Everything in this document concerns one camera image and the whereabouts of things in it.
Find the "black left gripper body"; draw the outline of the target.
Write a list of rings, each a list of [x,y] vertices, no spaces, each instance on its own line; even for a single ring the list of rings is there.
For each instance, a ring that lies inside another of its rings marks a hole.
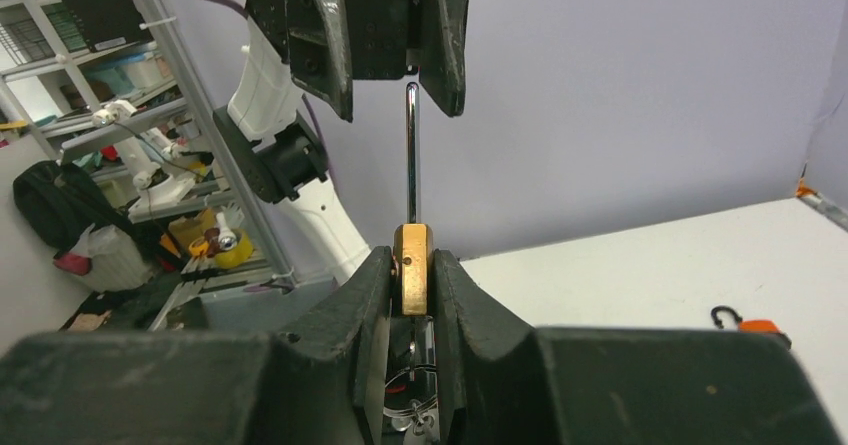
[[[420,0],[345,0],[354,80],[397,80],[417,71]],[[290,67],[285,0],[246,0],[245,9]]]

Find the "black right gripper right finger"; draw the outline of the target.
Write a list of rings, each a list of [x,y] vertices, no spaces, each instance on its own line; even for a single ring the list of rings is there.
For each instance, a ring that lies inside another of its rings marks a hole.
[[[782,341],[698,330],[536,328],[445,250],[431,264],[445,444],[836,444]]]

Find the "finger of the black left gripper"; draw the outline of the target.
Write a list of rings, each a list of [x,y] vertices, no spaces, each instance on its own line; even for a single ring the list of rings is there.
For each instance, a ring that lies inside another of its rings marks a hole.
[[[419,78],[449,117],[463,114],[465,42],[469,0],[422,0]]]
[[[345,0],[285,0],[292,81],[353,120],[352,56]]]

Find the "brass padlock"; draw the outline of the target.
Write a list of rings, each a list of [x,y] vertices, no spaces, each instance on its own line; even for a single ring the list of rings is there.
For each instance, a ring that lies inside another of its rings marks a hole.
[[[399,311],[404,316],[428,314],[429,270],[432,230],[420,216],[420,88],[409,82],[405,88],[406,222],[395,232],[394,256],[399,283]]]

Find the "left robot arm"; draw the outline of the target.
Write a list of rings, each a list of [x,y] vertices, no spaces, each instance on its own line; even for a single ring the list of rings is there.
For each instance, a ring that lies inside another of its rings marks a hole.
[[[445,115],[462,115],[468,3],[245,0],[247,61],[213,120],[254,195],[298,225],[338,282],[354,274],[370,247],[299,109],[312,95],[351,121],[356,81],[412,76]]]

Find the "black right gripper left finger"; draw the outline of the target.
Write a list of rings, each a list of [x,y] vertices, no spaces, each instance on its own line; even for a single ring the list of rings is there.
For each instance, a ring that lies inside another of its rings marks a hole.
[[[1,360],[5,444],[377,444],[394,259],[277,332],[54,332]]]

